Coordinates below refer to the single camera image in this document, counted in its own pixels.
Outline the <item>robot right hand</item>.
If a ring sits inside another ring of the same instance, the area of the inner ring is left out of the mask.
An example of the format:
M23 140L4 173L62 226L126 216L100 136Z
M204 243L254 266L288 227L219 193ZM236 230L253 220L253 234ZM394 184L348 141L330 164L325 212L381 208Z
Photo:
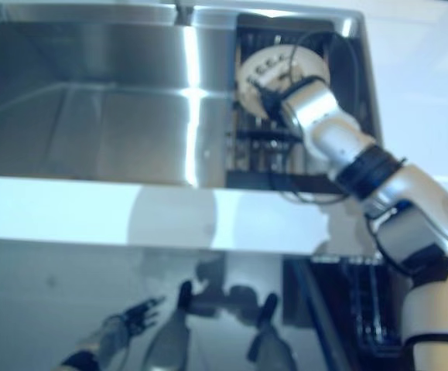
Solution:
M330 82L330 71L321 56L310 49L291 46L270 47L248 57L237 72L238 100L256 117L267 118L258 88L284 92L306 77L319 77Z

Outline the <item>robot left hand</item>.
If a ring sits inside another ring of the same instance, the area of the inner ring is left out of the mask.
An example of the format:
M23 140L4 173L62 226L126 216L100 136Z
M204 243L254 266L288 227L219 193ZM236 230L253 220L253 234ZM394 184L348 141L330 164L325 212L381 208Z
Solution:
M151 297L121 313L130 339L143 334L148 328L154 326L156 317L159 315L158 307L165 299L164 296Z

